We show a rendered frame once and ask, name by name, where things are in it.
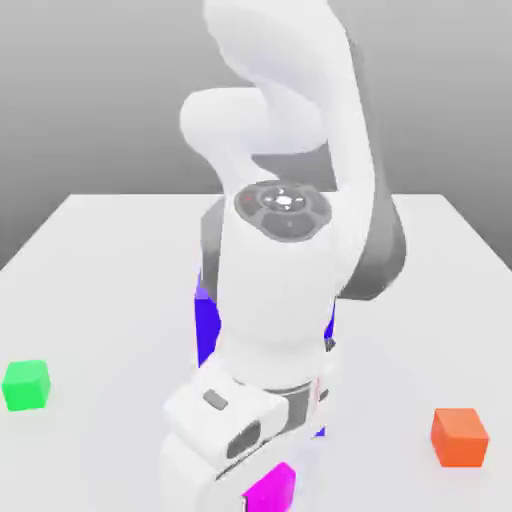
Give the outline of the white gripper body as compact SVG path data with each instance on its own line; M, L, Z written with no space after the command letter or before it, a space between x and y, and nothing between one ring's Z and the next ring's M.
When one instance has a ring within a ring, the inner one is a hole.
M168 434L160 456L164 512L247 512L244 493L278 463L273 444L257 450L225 473Z

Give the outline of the small magenta cube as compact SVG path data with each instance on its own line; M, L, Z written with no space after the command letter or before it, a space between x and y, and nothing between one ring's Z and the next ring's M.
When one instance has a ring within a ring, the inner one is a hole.
M244 512L289 512L296 483L295 471L282 462L244 494Z

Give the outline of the small green cube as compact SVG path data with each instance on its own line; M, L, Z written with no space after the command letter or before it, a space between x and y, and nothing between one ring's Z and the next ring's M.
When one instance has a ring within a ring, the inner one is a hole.
M2 382L9 411L41 409L46 406L51 381L44 360L10 362Z

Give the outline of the small orange cube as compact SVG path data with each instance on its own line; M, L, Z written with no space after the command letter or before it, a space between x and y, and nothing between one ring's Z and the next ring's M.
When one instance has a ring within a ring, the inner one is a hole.
M489 435L473 408L436 408L430 439L442 467L483 465Z

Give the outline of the large blue box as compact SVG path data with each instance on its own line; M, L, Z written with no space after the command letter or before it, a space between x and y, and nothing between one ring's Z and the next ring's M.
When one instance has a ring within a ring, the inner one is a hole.
M197 361L201 366L214 352L217 339L221 332L221 318L215 301L202 286L201 275L194 296ZM311 419L309 413L320 415L321 427L313 434L314 437L325 435L325 415L329 415L330 398L327 388L320 389L314 382L293 388L262 388L267 394L281 396L289 402L288 418L284 427L275 433L281 436L289 431L301 428Z

